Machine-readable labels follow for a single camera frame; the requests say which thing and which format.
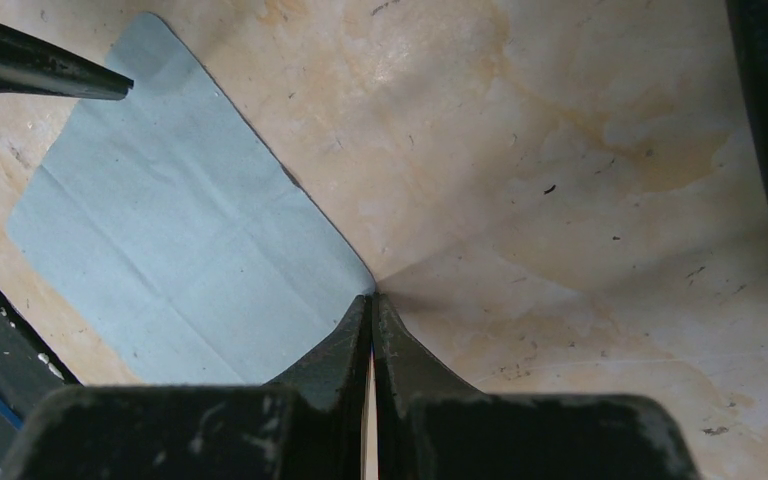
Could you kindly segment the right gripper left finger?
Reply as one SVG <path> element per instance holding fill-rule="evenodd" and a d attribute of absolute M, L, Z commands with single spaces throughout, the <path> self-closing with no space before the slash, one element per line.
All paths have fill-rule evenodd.
<path fill-rule="evenodd" d="M 65 387 L 26 420 L 4 479 L 358 479 L 369 298 L 260 386 Z"/>

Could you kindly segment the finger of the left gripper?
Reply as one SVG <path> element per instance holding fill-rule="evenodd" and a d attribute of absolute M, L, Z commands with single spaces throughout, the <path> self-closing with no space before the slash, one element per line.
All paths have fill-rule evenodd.
<path fill-rule="evenodd" d="M 0 94 L 122 100 L 130 78 L 0 23 Z"/>

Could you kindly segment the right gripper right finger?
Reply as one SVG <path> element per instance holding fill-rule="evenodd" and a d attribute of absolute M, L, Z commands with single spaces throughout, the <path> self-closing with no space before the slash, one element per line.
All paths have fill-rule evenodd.
<path fill-rule="evenodd" d="M 490 394 L 371 299 L 383 479 L 696 479 L 676 421 L 628 394 Z"/>

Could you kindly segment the blue cleaning cloth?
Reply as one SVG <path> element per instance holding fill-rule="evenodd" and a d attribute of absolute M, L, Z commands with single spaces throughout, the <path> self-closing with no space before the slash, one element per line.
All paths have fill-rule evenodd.
<path fill-rule="evenodd" d="M 158 16 L 106 63 L 134 88 L 75 105 L 10 239 L 140 379 L 272 379 L 372 276 Z"/>

